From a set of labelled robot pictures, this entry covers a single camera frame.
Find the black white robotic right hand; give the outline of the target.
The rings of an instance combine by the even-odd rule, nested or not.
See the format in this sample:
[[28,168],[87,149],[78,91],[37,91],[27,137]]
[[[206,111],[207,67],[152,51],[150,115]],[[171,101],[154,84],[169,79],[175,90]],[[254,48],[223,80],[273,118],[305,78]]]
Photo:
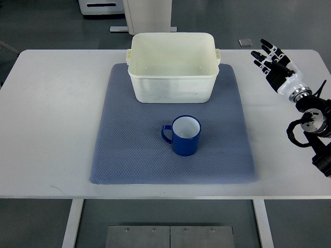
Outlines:
[[278,47],[261,39],[261,48],[266,54],[252,51],[254,64],[261,69],[272,89],[282,95],[305,87],[303,74],[298,66]]

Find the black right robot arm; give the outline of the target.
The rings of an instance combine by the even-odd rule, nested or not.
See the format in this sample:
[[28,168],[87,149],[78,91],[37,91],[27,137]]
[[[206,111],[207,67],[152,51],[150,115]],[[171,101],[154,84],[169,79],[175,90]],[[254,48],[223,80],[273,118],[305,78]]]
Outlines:
[[[291,122],[287,128],[288,139],[301,148],[311,147],[315,152],[312,164],[324,176],[330,177],[330,144],[324,144],[321,138],[330,138],[330,99],[320,97],[326,81],[322,83],[316,93],[309,89],[301,89],[294,98],[295,107],[303,115],[300,119]],[[295,138],[294,129],[300,126],[307,143],[301,143]]]

